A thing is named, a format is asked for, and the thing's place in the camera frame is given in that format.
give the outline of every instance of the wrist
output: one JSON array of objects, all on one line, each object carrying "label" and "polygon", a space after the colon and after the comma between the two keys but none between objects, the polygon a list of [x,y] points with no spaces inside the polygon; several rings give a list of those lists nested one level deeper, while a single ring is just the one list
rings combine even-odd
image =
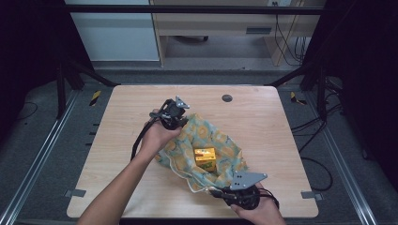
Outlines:
[{"label": "wrist", "polygon": [[135,156],[135,158],[137,158],[137,160],[140,160],[143,163],[149,164],[150,161],[152,161],[152,159],[155,156],[156,156],[155,151],[150,151],[150,149],[142,147],[140,149],[140,151],[137,153],[137,155]]}]

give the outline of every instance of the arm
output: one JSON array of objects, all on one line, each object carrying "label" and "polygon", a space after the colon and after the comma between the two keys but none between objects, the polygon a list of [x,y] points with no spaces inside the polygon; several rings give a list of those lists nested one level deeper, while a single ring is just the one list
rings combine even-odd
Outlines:
[{"label": "arm", "polygon": [[118,224],[152,158],[180,132],[181,127],[167,130],[159,121],[153,124],[146,132],[136,157],[88,205],[77,224]]},{"label": "arm", "polygon": [[[256,186],[258,188],[263,188],[260,183],[257,183]],[[278,210],[278,207],[270,198],[260,198],[260,203],[258,204],[257,208],[253,210],[245,210],[234,204],[231,204],[231,209],[234,210],[240,218],[245,218],[255,225],[286,224],[281,213]]]}]

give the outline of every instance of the white cabinet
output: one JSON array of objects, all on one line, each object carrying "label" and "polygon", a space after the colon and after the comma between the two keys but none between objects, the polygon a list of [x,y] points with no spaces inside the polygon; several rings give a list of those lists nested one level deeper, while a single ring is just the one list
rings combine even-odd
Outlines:
[{"label": "white cabinet", "polygon": [[[66,4],[148,5],[147,0],[65,0]],[[71,13],[91,61],[159,61],[150,14]]]}]

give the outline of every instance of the metal bracket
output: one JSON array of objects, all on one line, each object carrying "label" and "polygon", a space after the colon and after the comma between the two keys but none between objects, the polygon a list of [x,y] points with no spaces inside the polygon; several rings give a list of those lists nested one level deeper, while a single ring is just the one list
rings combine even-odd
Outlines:
[{"label": "metal bracket", "polygon": [[85,193],[86,193],[86,191],[81,190],[81,189],[73,189],[73,190],[67,189],[67,190],[65,190],[64,196],[68,197],[68,198],[71,198],[73,196],[82,198],[82,197],[84,197]]},{"label": "metal bracket", "polygon": [[187,105],[179,96],[176,96],[176,106],[178,108],[189,109],[190,105]]},{"label": "metal bracket", "polygon": [[315,194],[312,191],[301,191],[301,197],[303,199],[315,199],[316,201],[324,200],[324,197],[321,193]]},{"label": "metal bracket", "polygon": [[259,172],[235,172],[234,178],[231,183],[231,190],[241,190],[249,188],[266,179],[268,176],[266,173]]}]

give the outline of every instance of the floor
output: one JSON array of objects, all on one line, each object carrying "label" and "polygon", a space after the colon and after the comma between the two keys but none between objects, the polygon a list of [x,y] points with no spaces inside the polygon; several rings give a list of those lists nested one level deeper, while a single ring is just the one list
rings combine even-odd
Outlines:
[{"label": "floor", "polygon": [[[295,43],[290,43],[292,51]],[[286,55],[290,64],[297,63]],[[271,83],[298,66],[283,63],[274,67],[267,46],[260,37],[173,37],[169,41],[163,66],[152,63],[101,64],[98,73],[118,83],[158,84],[251,84]],[[54,130],[57,101],[55,83],[32,90],[26,98],[21,119],[16,121],[7,140],[0,145],[0,224],[74,224],[66,215],[73,190],[93,142],[112,88],[83,75],[82,91],[68,90],[70,111],[65,124]],[[315,90],[301,92],[300,77],[278,87],[291,128],[317,117]],[[95,107],[89,106],[93,93],[101,91]],[[301,104],[291,100],[291,93]],[[328,109],[339,104],[336,95],[328,98]],[[288,224],[398,224],[398,194],[375,161],[362,157],[360,143],[344,118],[344,109],[330,112],[326,127],[305,146],[300,155],[317,201],[315,218],[287,218]],[[300,149],[313,137],[320,122],[298,131]],[[54,142],[42,146],[49,133]],[[333,182],[330,185],[329,174]],[[138,224],[151,221],[136,220]],[[165,224],[167,221],[152,221]]]}]

